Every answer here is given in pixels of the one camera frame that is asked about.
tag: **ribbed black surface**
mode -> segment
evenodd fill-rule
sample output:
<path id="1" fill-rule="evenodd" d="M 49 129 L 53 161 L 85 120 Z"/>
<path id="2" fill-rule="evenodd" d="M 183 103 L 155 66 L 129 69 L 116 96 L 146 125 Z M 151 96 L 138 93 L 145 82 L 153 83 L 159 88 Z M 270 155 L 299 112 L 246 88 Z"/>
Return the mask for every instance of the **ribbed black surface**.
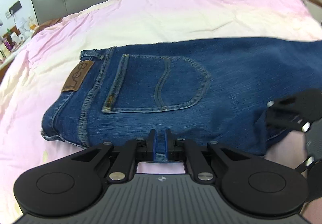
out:
<path id="1" fill-rule="evenodd" d="M 322 159 L 322 120 L 312 123 L 310 130 L 305 134 L 306 149 L 309 156 L 313 156 L 315 160 Z"/>
<path id="2" fill-rule="evenodd" d="M 253 219 L 230 208 L 212 186 L 189 175 L 136 174 L 110 186 L 92 208 L 72 217 L 41 219 L 25 215 L 18 224 L 305 224 L 299 215 L 281 220 Z"/>

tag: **lee logo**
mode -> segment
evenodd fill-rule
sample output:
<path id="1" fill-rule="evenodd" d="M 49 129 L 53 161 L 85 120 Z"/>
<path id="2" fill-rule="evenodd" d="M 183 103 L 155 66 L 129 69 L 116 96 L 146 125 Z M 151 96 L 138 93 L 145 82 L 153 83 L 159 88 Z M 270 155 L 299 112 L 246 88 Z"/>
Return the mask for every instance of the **lee logo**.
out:
<path id="1" fill-rule="evenodd" d="M 86 74 L 93 66 L 93 61 L 81 61 L 68 76 L 63 88 L 63 91 L 78 91 Z"/>

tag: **bed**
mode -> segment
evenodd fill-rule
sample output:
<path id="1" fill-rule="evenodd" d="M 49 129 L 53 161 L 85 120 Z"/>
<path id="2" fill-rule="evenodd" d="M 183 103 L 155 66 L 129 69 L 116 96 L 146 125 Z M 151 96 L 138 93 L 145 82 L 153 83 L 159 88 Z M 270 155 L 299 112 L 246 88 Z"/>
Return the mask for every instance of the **bed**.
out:
<path id="1" fill-rule="evenodd" d="M 0 223 L 21 211 L 13 184 L 24 171 L 81 148 L 41 137 L 41 119 L 57 99 L 80 51 L 218 37 L 322 40 L 321 26 L 301 0 L 32 0 L 39 23 L 64 17 L 38 33 L 0 85 Z M 266 158 L 295 168 L 306 157 L 301 133 L 291 132 Z M 321 215 L 316 200 L 304 212 Z"/>

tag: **electrical outlet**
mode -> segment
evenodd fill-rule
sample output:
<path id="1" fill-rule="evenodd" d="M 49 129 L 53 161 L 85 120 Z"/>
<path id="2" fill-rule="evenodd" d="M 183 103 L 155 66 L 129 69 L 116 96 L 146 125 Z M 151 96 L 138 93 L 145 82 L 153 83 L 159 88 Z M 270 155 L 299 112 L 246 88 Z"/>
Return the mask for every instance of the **electrical outlet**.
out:
<path id="1" fill-rule="evenodd" d="M 7 19 L 9 19 L 11 17 L 11 14 L 10 14 L 10 12 L 8 10 L 4 14 L 7 17 Z"/>

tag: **blue denim jeans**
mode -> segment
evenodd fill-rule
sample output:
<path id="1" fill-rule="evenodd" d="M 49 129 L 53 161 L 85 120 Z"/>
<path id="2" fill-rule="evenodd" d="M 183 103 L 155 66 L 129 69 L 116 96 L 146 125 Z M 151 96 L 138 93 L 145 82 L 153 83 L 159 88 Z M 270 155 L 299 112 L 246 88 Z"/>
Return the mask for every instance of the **blue denim jeans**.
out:
<path id="1" fill-rule="evenodd" d="M 257 155 L 284 135 L 265 126 L 270 100 L 322 88 L 322 42 L 219 38 L 81 52 L 94 61 L 79 90 L 64 91 L 43 117 L 46 140 L 123 145 L 157 130 Z"/>

